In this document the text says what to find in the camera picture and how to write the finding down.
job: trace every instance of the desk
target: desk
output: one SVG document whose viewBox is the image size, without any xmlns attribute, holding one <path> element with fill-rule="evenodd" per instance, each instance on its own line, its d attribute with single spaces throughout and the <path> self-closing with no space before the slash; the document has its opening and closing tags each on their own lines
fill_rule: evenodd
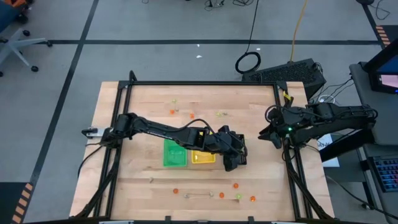
<svg viewBox="0 0 398 224">
<path fill-rule="evenodd" d="M 92 126 L 109 126 L 117 86 L 117 82 L 102 83 Z M 302 83 L 288 83 L 288 88 L 295 97 L 294 105 L 307 103 Z M 177 100 L 175 105 L 172 103 L 174 99 Z M 268 125 L 264 112 L 273 104 L 275 96 L 271 86 L 134 85 L 130 112 L 176 127 L 188 123 L 190 113 L 206 120 L 213 129 L 227 124 L 231 130 L 245 135 L 248 164 L 225 172 L 220 156 L 215 164 L 193 165 L 188 151 L 188 166 L 166 168 L 163 166 L 164 140 L 137 134 L 132 141 L 123 141 L 111 219 L 164 220 L 165 216 L 171 216 L 172 220 L 247 221 L 253 216 L 257 221 L 294 220 L 282 151 L 275 149 L 271 142 L 257 139 L 258 132 Z M 179 111 L 170 114 L 169 110 L 175 109 L 174 106 Z M 220 117 L 217 112 L 227 115 Z M 311 145 L 316 147 L 317 144 L 312 142 Z M 94 149 L 96 146 L 87 147 L 85 157 Z M 307 187 L 324 210 L 333 216 L 320 156 L 306 148 L 301 152 Z M 97 190 L 103 157 L 104 151 L 100 151 L 83 166 L 70 215 L 80 212 Z M 239 184 L 238 189 L 233 188 L 234 183 Z M 175 188 L 179 189 L 179 194 L 173 194 Z M 209 191 L 214 192 L 213 198 L 183 197 L 185 193 Z M 225 198 L 219 198 L 220 192 Z M 241 194 L 242 199 L 236 200 L 236 194 Z M 249 199 L 252 195 L 256 196 L 255 202 Z M 107 198 L 106 192 L 100 215 L 104 214 Z M 298 199 L 304 217 L 299 193 Z"/>
<path fill-rule="evenodd" d="M 389 155 L 397 155 L 398 157 L 398 138 L 395 130 L 398 126 L 398 95 L 372 91 L 368 74 L 362 70 L 361 65 L 350 65 L 349 70 L 362 104 L 367 104 L 379 112 L 376 125 L 372 129 L 376 144 L 365 144 L 363 146 L 366 157 Z M 393 215 L 398 215 L 398 192 L 383 193 L 375 173 L 371 173 L 375 180 L 374 183 L 382 209 Z M 397 220 L 386 218 L 390 223 L 398 223 Z"/>
</svg>

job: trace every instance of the wooden tabletop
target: wooden tabletop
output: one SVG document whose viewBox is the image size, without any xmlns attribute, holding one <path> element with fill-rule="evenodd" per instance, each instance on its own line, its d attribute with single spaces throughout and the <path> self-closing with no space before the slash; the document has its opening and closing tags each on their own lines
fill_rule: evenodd
<svg viewBox="0 0 398 224">
<path fill-rule="evenodd" d="M 117 82 L 102 83 L 94 127 L 110 125 L 117 85 Z M 295 98 L 294 105 L 307 103 L 302 83 L 288 83 L 288 88 Z M 164 140 L 137 134 L 132 141 L 125 139 L 123 142 L 111 218 L 164 220 L 170 215 L 172 220 L 245 221 L 248 216 L 257 221 L 294 220 L 282 151 L 269 141 L 257 139 L 258 132 L 268 125 L 264 112 L 273 104 L 271 86 L 133 86 L 129 112 L 175 127 L 191 121 L 190 113 L 206 120 L 214 130 L 226 124 L 238 134 L 244 134 L 248 164 L 225 172 L 221 156 L 216 157 L 214 164 L 192 164 L 191 151 L 187 151 L 186 167 L 164 167 Z M 203 124 L 192 126 L 203 127 Z M 96 146 L 88 146 L 85 157 L 95 149 Z M 333 216 L 319 153 L 309 148 L 303 148 L 301 152 L 308 189 Z M 83 166 L 70 215 L 80 212 L 97 190 L 103 157 L 104 149 Z M 234 183 L 239 184 L 237 189 L 233 187 Z M 179 189 L 178 194 L 174 194 L 173 189 Z M 209 192 L 214 196 L 183 197 L 184 194 Z M 301 193 L 297 192 L 300 213 L 304 216 Z M 237 194 L 241 195 L 240 200 L 236 199 Z M 108 193 L 103 196 L 101 214 L 104 214 L 107 196 Z M 255 196 L 256 201 L 252 202 L 251 196 Z"/>
</svg>

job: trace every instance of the paper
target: paper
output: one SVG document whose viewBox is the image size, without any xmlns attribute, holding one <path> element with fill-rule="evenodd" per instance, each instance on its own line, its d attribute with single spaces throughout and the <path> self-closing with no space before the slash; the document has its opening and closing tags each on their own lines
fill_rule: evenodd
<svg viewBox="0 0 398 224">
<path fill-rule="evenodd" d="M 333 141 L 331 140 L 330 134 L 326 134 L 322 136 L 320 139 L 318 139 L 318 148 L 319 151 L 327 147 L 329 144 L 331 144 Z M 328 161 L 325 161 L 322 163 L 323 167 L 340 167 L 340 164 L 338 163 L 337 157 L 334 159 L 330 159 Z"/>
</svg>

